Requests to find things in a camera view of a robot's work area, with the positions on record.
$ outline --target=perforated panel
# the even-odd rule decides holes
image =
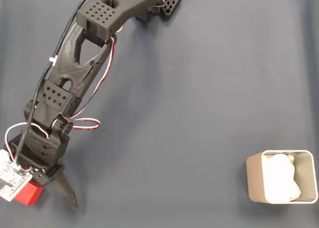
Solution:
[[[39,99],[59,111],[64,103],[68,101],[69,96],[70,94],[64,89],[46,81],[39,95]]]
[[[108,22],[113,22],[116,18],[115,15],[115,9],[108,6],[107,4],[103,2],[96,2],[95,4],[92,4],[91,6],[87,7],[85,13],[90,16],[90,18],[95,21],[96,23],[100,25],[104,25]]]
[[[169,19],[174,13],[181,0],[166,0],[164,7],[161,8],[161,14],[165,19]]]

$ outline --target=black robotic arm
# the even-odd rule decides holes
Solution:
[[[69,142],[68,134],[74,128],[72,118],[97,73],[112,56],[117,37],[115,33],[130,18],[148,22],[152,13],[170,19],[181,0],[82,0],[70,19],[53,60],[41,77],[34,99],[24,109],[27,121],[21,134],[4,148],[12,153],[17,164],[32,174],[38,184],[52,183],[67,204],[78,207],[75,193],[63,174],[62,156]],[[83,41],[87,39],[101,51],[80,64]],[[45,79],[51,66],[52,73]],[[71,81],[68,91],[65,82]],[[36,124],[45,130],[43,134]]]

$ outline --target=gray mat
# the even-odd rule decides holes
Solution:
[[[23,120],[78,1],[0,0],[0,134]],[[83,113],[101,128],[72,132],[65,155],[79,210],[47,186],[33,207],[1,200],[0,227],[317,228],[319,204],[250,201],[245,161],[319,160],[318,2],[183,0],[170,22],[127,22]]]

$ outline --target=red block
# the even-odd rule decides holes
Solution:
[[[27,206],[34,205],[42,193],[44,187],[29,181],[28,184],[15,196],[15,200]]]

